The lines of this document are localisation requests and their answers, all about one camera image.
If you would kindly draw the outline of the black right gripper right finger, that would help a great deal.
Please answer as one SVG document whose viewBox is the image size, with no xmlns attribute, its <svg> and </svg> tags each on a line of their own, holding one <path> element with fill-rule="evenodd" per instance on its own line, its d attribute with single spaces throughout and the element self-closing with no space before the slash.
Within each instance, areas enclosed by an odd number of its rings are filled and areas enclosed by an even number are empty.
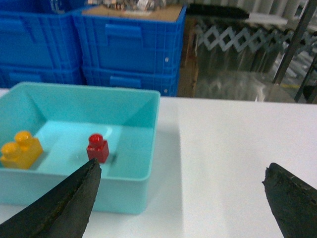
<svg viewBox="0 0 317 238">
<path fill-rule="evenodd" d="M 280 166 L 265 171 L 264 191 L 271 212 L 285 238 L 317 236 L 317 190 Z"/>
</svg>

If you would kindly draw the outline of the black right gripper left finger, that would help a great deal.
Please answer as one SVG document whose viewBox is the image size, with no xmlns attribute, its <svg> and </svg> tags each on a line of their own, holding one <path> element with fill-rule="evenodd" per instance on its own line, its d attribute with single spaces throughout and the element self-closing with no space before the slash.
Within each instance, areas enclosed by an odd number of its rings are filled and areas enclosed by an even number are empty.
<svg viewBox="0 0 317 238">
<path fill-rule="evenodd" d="M 94 206 L 101 167 L 92 159 L 0 225 L 2 238 L 81 238 Z"/>
</svg>

